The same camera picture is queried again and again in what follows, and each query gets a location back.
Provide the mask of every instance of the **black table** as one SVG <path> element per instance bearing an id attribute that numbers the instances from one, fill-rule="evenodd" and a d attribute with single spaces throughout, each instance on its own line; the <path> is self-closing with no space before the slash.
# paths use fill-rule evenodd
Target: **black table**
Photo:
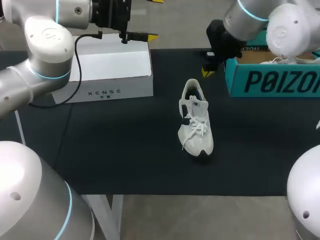
<path id="1" fill-rule="evenodd" d="M 22 56 L 0 52 L 0 66 Z M 152 50 L 151 58 L 154 97 L 19 110 L 27 146 L 80 194 L 285 195 L 293 163 L 320 143 L 320 99 L 231 98 L 223 68 L 202 78 L 201 49 Z M 190 78 L 209 102 L 208 164 L 190 159 L 177 135 Z"/>

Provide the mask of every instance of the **yellow marker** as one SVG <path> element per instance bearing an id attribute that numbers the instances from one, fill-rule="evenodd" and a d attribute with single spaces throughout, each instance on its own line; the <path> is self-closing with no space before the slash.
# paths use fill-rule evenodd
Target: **yellow marker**
<path id="1" fill-rule="evenodd" d="M 154 39 L 157 39 L 159 37 L 158 34 L 149 34 L 148 35 L 148 42 L 154 40 Z"/>
<path id="2" fill-rule="evenodd" d="M 153 3 L 159 3 L 159 4 L 164 4 L 164 0 L 148 0 L 150 2 L 153 2 Z"/>
<path id="3" fill-rule="evenodd" d="M 204 68 L 201 69 L 201 72 L 204 78 L 208 78 L 215 73 L 215 71 L 205 71 Z"/>

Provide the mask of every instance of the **concrete floor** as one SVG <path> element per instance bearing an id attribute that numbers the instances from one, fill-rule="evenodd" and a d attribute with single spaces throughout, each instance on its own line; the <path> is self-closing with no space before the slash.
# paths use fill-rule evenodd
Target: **concrete floor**
<path id="1" fill-rule="evenodd" d="M 296 240 L 284 197 L 124 197 L 121 240 Z"/>
<path id="2" fill-rule="evenodd" d="M 154 49 L 208 48 L 206 28 L 221 19 L 234 0 L 132 0 L 130 31 L 159 34 Z M 320 0 L 310 0 L 320 7 Z M 71 29 L 72 34 L 96 33 Z M 0 23 L 0 46 L 25 50 L 22 30 Z M 146 196 L 124 197 L 121 240 L 295 240 L 284 197 Z"/>

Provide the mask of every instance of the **shoe tongue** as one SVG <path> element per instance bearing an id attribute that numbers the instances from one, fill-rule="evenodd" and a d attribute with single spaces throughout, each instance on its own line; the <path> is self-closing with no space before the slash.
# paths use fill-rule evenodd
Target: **shoe tongue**
<path id="1" fill-rule="evenodd" d="M 190 104 L 193 116 L 199 118 L 206 116 L 209 106 L 207 101 L 200 101 L 196 96 L 190 96 Z"/>

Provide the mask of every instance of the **white sneaker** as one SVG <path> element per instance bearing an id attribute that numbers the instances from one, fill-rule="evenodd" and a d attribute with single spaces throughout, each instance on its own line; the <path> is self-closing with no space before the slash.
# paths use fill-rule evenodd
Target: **white sneaker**
<path id="1" fill-rule="evenodd" d="M 179 101 L 182 125 L 178 136 L 182 149 L 194 157 L 207 157 L 214 149 L 208 106 L 199 82 L 189 79 Z"/>

